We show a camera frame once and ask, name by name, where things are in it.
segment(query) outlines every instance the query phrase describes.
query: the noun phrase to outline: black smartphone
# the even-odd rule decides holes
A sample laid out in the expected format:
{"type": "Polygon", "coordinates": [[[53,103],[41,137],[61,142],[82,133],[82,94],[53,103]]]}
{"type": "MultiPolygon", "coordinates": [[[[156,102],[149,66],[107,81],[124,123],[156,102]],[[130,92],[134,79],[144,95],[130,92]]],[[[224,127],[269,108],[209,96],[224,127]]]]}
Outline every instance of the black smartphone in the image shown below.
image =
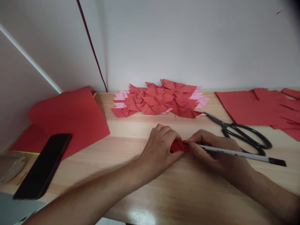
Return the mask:
{"type": "Polygon", "coordinates": [[[46,193],[71,137],[55,134],[49,138],[13,199],[39,199],[46,193]]]}

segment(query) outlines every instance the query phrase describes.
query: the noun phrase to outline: scissor handle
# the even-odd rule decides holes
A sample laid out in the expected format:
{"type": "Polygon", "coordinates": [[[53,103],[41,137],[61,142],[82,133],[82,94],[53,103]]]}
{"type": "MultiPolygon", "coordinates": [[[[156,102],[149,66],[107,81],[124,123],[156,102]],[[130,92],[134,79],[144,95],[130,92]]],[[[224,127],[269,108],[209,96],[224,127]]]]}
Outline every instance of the scissor handle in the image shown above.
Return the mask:
{"type": "MultiPolygon", "coordinates": [[[[265,151],[264,151],[262,148],[260,148],[259,146],[257,146],[256,144],[254,144],[253,142],[251,142],[250,140],[248,140],[248,139],[246,139],[246,138],[244,138],[244,137],[242,137],[242,136],[240,136],[240,135],[238,135],[238,134],[236,134],[236,133],[233,133],[233,132],[231,132],[230,130],[227,130],[226,128],[223,128],[223,129],[222,129],[222,133],[223,133],[224,136],[227,137],[227,138],[230,138],[229,134],[231,134],[232,136],[234,136],[234,137],[236,137],[236,138],[238,138],[238,139],[240,139],[240,140],[246,142],[247,144],[251,145],[253,148],[255,148],[255,149],[258,151],[259,155],[261,155],[261,156],[266,156],[265,151]]],[[[250,153],[250,152],[247,152],[247,151],[244,150],[243,148],[241,148],[241,150],[242,150],[242,152],[244,152],[244,153],[252,154],[252,153],[250,153]]]]}
{"type": "Polygon", "coordinates": [[[255,145],[257,145],[258,147],[260,148],[263,148],[263,149],[271,149],[273,146],[271,144],[271,142],[265,137],[263,136],[260,132],[250,128],[250,127],[247,127],[245,125],[241,125],[241,124],[237,124],[237,123],[233,123],[233,124],[230,124],[229,125],[231,128],[233,128],[234,130],[236,130],[240,135],[242,135],[243,137],[245,137],[246,139],[248,139],[250,142],[254,143],[255,145]],[[240,128],[243,128],[243,129],[246,129],[246,130],[249,130],[251,131],[252,133],[254,133],[256,136],[258,136],[265,145],[262,145],[260,143],[258,143],[257,141],[253,140],[251,137],[249,137],[247,134],[245,134],[242,130],[240,130],[238,127],[240,128]]]}

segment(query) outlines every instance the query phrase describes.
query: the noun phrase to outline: white pen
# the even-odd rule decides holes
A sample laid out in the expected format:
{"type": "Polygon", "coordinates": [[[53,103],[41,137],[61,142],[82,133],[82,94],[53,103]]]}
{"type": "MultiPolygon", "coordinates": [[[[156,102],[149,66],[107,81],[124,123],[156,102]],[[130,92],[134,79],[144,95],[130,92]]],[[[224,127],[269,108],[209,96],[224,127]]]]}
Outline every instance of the white pen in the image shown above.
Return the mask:
{"type": "Polygon", "coordinates": [[[210,146],[206,146],[206,145],[199,145],[199,146],[201,146],[203,149],[208,150],[208,151],[220,152],[220,153],[224,153],[224,154],[228,154],[228,155],[245,157],[248,159],[253,159],[253,160],[257,160],[257,161],[261,161],[261,162],[265,162],[265,163],[270,163],[270,164],[274,164],[274,165],[287,167],[287,164],[285,163],[285,161],[281,160],[281,159],[275,159],[275,158],[271,158],[271,157],[254,155],[254,154],[249,154],[249,153],[244,153],[244,152],[237,152],[237,151],[227,150],[227,149],[223,149],[223,148],[210,147],[210,146]]]}

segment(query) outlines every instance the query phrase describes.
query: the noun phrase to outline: red cable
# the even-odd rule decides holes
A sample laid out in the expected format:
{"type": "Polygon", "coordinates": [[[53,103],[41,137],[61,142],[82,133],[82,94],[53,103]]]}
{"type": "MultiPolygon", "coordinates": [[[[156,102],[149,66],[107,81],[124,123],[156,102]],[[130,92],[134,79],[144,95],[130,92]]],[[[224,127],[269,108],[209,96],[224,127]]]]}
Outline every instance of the red cable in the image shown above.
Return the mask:
{"type": "Polygon", "coordinates": [[[94,46],[93,46],[93,43],[92,43],[92,40],[91,40],[90,33],[88,32],[88,26],[87,26],[87,23],[85,22],[85,18],[84,18],[84,15],[83,15],[83,11],[82,11],[80,2],[79,2],[79,0],[76,0],[76,1],[77,1],[78,8],[79,8],[79,10],[80,10],[80,14],[81,14],[81,17],[82,17],[84,26],[85,26],[85,30],[86,30],[86,32],[87,32],[88,39],[89,39],[89,41],[90,41],[91,48],[92,48],[92,50],[93,50],[93,54],[94,54],[95,60],[96,60],[96,62],[97,62],[97,66],[98,66],[98,69],[99,69],[99,72],[100,72],[102,81],[103,81],[104,86],[105,86],[105,90],[106,90],[106,92],[107,92],[106,84],[105,84],[104,79],[103,79],[103,77],[102,77],[101,69],[100,69],[100,66],[99,66],[99,63],[98,63],[98,60],[97,60],[97,56],[96,56],[96,54],[95,54],[95,50],[94,50],[94,46]]]}

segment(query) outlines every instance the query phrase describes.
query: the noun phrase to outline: scissors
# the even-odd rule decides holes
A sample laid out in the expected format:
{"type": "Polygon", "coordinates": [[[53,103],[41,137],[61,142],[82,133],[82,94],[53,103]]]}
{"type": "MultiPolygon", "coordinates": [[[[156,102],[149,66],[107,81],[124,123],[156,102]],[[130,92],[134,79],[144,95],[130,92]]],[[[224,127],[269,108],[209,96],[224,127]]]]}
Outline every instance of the scissors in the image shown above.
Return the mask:
{"type": "MultiPolygon", "coordinates": [[[[221,127],[222,127],[222,133],[224,134],[225,137],[227,138],[230,138],[229,135],[232,135],[244,142],[246,142],[247,144],[251,145],[253,148],[255,148],[259,155],[261,156],[266,156],[266,153],[263,149],[271,149],[273,146],[271,144],[271,142],[265,137],[263,136],[260,132],[250,128],[250,127],[247,127],[245,125],[241,125],[241,124],[237,124],[237,123],[224,123],[223,121],[219,120],[217,117],[207,113],[207,112],[204,112],[208,118],[210,118],[212,121],[214,121],[215,123],[219,124],[221,127]],[[231,132],[230,130],[228,130],[227,128],[230,127],[232,129],[234,129],[235,131],[237,131],[240,135],[236,134],[236,133],[233,133],[231,132]],[[256,142],[255,140],[253,140],[251,137],[249,137],[247,134],[245,134],[242,130],[240,130],[239,128],[243,128],[243,129],[246,129],[246,130],[249,130],[251,131],[252,133],[254,133],[256,136],[258,136],[265,145],[262,145],[258,142],[256,142]]],[[[242,152],[244,153],[249,153],[251,154],[250,152],[247,152],[246,150],[242,149],[242,152]]]]}

